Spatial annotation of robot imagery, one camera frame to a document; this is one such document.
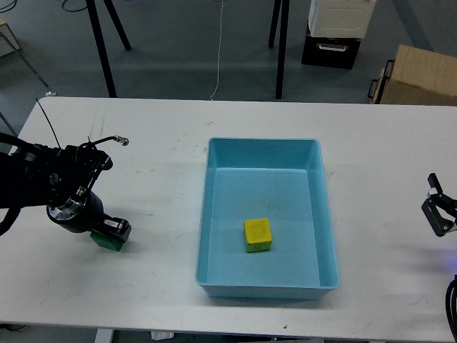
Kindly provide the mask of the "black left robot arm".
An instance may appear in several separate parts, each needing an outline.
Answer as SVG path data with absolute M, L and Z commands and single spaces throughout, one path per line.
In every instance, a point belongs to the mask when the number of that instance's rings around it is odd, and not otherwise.
M 8 134 L 1 142 L 15 147 L 1 154 L 1 220 L 5 234 L 25 207 L 44 206 L 48 218 L 72 233 L 89 232 L 106 249 L 120 251 L 131 225 L 105 214 L 103 203 L 92 191 L 101 172 L 113 166 L 111 157 L 94 141 L 62 149 L 30 144 Z

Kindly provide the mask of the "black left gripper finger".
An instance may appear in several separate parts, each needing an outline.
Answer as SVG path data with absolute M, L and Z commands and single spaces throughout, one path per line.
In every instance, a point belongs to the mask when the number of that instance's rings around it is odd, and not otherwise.
M 122 218 L 105 218 L 101 225 L 101 232 L 118 242 L 126 243 L 131 233 L 131 224 Z

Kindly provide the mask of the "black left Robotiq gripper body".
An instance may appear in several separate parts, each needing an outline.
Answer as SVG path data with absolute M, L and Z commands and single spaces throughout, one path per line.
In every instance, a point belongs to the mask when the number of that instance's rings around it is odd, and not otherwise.
M 104 220 L 103 203 L 93 192 L 82 200 L 69 199 L 61 207 L 47 207 L 48 218 L 72 233 L 84 233 L 95 229 Z

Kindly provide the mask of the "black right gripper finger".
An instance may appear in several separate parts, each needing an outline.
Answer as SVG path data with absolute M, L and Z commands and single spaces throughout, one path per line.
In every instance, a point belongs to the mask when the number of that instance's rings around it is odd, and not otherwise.
M 437 237 L 456 231 L 456 200 L 443 193 L 435 173 L 428 175 L 430 190 L 421 209 Z

